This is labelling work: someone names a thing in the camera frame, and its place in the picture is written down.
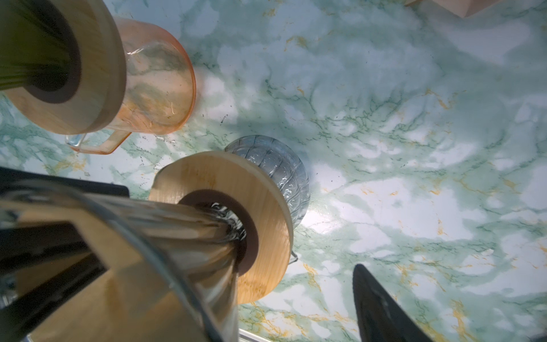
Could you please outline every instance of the black pointed object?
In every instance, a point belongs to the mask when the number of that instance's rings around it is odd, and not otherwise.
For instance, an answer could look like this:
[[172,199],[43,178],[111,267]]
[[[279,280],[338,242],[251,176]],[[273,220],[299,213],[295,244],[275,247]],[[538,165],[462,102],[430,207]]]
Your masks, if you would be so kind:
[[360,264],[353,269],[353,298],[362,342],[432,342]]

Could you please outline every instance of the green and white marble surface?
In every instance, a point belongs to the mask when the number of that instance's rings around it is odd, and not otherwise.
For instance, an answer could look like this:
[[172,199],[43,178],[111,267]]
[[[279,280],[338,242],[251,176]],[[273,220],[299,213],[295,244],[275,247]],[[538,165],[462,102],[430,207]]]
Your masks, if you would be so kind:
[[504,0],[464,20],[402,3],[108,2],[186,48],[192,117],[78,155],[0,95],[0,165],[145,199],[180,157],[272,136],[301,156],[312,199],[294,233],[299,261],[241,306],[241,328],[359,341],[351,276],[363,263],[436,342],[527,341],[547,329],[547,1]]

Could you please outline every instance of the orange glass handle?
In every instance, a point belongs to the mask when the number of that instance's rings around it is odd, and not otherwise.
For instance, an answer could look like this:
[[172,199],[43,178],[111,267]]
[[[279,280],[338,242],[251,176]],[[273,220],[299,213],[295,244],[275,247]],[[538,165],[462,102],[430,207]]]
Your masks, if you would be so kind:
[[66,135],[65,142],[70,148],[78,153],[110,154],[129,137],[129,134],[131,134],[131,132],[115,130],[114,133],[99,146],[88,146],[84,143],[87,133]]

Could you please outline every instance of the orange glass mug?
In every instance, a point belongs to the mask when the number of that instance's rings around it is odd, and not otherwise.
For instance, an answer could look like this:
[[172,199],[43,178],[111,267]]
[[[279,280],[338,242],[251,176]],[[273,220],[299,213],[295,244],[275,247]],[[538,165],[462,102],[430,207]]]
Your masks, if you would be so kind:
[[86,133],[67,135],[76,152],[112,153],[132,132],[169,134],[188,120],[196,99],[196,78],[186,51],[163,28],[114,18],[126,57],[125,94],[118,114],[106,126],[114,132],[99,146]]

